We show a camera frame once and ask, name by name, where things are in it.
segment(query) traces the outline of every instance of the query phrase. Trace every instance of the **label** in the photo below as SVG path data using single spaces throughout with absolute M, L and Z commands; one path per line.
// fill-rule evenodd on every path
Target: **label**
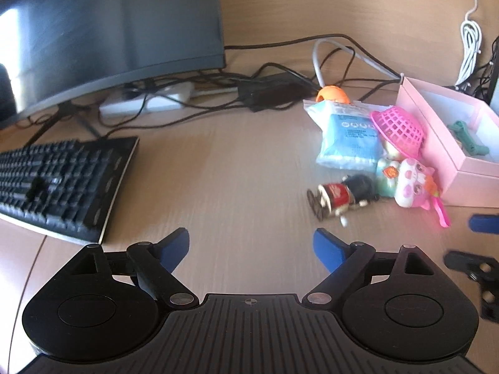
M 331 208 L 335 209 L 350 203 L 350 195 L 343 184 L 325 184 L 324 188 L 331 200 Z
M 385 168 L 385 170 L 383 170 L 383 174 L 387 178 L 393 179 L 393 178 L 397 178 L 399 176 L 399 171 L 395 167 L 390 166 L 390 167 Z

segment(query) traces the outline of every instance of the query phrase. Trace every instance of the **pink cat figurine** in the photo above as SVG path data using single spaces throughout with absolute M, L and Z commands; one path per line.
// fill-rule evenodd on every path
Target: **pink cat figurine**
M 399 169 L 395 201 L 403 208 L 421 207 L 427 211 L 433 205 L 441 226 L 449 227 L 450 221 L 433 180 L 434 173 L 434 168 L 425 167 L 416 159 L 405 159 Z

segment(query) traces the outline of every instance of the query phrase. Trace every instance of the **monitor stand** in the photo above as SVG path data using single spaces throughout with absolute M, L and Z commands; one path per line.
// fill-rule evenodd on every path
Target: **monitor stand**
M 26 145 L 24 145 L 24 147 L 33 145 L 33 143 L 40 139 L 41 136 L 50 128 L 52 128 L 56 123 L 61 121 L 61 119 L 69 116 L 74 117 L 81 126 L 88 130 L 97 139 L 102 137 L 101 134 L 92 125 L 90 125 L 90 123 L 84 117 L 80 115 L 80 112 L 82 111 L 90 111 L 89 107 L 79 106 L 73 104 L 71 101 L 60 103 L 57 107 L 57 112 L 43 123 L 41 128 L 32 136 L 32 138 L 26 143 Z

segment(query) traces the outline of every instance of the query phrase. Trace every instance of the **plastic bag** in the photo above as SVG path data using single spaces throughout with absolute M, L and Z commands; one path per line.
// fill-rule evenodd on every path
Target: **plastic bag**
M 375 172 L 383 147 L 369 114 L 379 106 L 304 101 L 304 108 L 322 130 L 317 163 L 322 166 Z

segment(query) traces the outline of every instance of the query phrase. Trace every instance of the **orange ball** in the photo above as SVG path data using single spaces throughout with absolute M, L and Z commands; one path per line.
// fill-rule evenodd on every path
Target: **orange ball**
M 335 101 L 341 104 L 351 104 L 350 98 L 348 98 L 346 92 L 336 86 L 326 86 L 319 91 L 315 101 L 320 103 L 324 100 Z

